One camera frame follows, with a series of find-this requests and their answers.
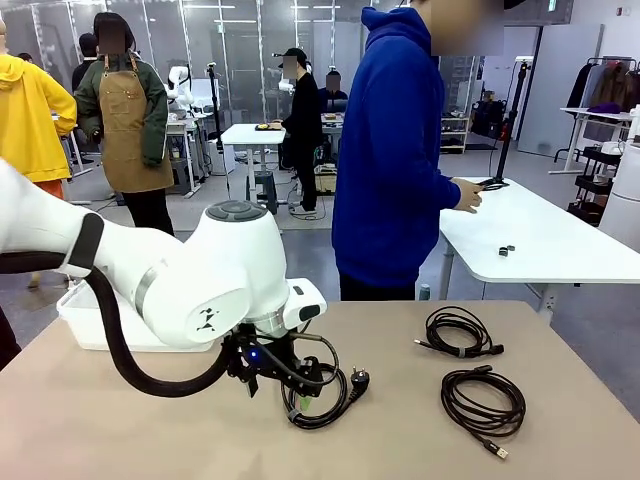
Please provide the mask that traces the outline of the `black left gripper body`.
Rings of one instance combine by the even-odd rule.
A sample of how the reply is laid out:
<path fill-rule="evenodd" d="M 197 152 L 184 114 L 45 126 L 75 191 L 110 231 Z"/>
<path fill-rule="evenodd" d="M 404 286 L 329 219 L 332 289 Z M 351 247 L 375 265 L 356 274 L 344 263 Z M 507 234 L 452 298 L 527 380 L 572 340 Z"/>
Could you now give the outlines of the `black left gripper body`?
<path fill-rule="evenodd" d="M 300 360 L 290 334 L 281 338 L 259 335 L 254 327 L 241 326 L 227 336 L 227 375 L 248 384 L 258 376 L 297 385 Z"/>

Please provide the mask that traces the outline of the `person's right hand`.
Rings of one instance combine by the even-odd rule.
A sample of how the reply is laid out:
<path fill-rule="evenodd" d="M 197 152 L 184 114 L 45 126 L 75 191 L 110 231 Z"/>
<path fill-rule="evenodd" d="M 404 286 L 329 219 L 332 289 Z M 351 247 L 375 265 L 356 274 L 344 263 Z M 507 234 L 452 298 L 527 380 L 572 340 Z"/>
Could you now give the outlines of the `person's right hand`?
<path fill-rule="evenodd" d="M 477 208 L 482 203 L 480 192 L 483 190 L 483 187 L 462 178 L 453 178 L 452 182 L 460 191 L 460 200 L 455 209 L 457 211 L 475 214 L 477 212 Z"/>

